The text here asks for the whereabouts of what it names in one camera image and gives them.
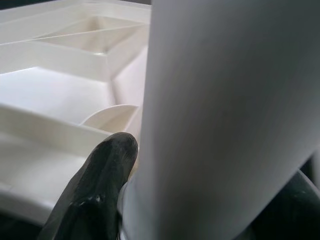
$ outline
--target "white plastic tray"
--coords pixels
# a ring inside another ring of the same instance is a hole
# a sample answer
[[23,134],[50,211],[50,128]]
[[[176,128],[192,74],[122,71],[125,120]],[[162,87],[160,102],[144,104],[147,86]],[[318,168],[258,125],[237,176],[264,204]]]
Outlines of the white plastic tray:
[[150,8],[62,0],[2,13],[0,211],[43,224],[99,142],[139,140]]
[[0,105],[0,210],[43,224],[91,150],[109,135]]

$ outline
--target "white plastic tube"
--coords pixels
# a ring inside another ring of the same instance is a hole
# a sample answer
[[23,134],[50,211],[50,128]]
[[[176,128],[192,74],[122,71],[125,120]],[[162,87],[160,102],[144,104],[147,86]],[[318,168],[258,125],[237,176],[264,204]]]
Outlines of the white plastic tube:
[[148,239],[153,226],[154,239],[231,240],[312,153],[319,7],[153,2],[140,165],[123,194],[127,239]]

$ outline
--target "molded plastic compartment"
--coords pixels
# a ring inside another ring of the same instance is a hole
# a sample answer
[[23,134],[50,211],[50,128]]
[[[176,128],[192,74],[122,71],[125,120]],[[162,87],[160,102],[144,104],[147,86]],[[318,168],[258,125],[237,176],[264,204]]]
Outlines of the molded plastic compartment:
[[110,133],[0,105],[0,209],[43,224]]
[[2,104],[76,124],[116,104],[102,56],[30,41],[0,45],[0,63]]
[[129,38],[140,28],[140,26],[132,26],[111,30],[81,32],[39,38],[37,41],[84,50],[94,54],[106,54],[112,47]]
[[106,16],[92,16],[73,23],[59,31],[42,36],[43,38],[57,37],[62,35],[92,32],[98,30],[110,30],[124,27],[142,25],[140,22],[118,19]]

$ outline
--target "white plastic surface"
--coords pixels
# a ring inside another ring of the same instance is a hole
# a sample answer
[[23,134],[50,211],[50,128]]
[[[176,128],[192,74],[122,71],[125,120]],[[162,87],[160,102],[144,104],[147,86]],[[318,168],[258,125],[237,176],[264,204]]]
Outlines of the white plastic surface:
[[149,19],[112,0],[0,11],[0,211],[44,224],[98,143],[139,140]]
[[[70,178],[109,135],[0,105],[0,182],[6,186],[0,210],[44,223]],[[36,203],[38,214],[30,216],[28,206]]]

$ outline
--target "white cylinder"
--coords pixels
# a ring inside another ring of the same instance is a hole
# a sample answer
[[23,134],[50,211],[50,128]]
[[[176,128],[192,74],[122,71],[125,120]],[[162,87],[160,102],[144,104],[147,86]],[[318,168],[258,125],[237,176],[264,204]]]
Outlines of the white cylinder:
[[132,186],[155,238],[233,239],[320,142],[319,7],[153,2]]

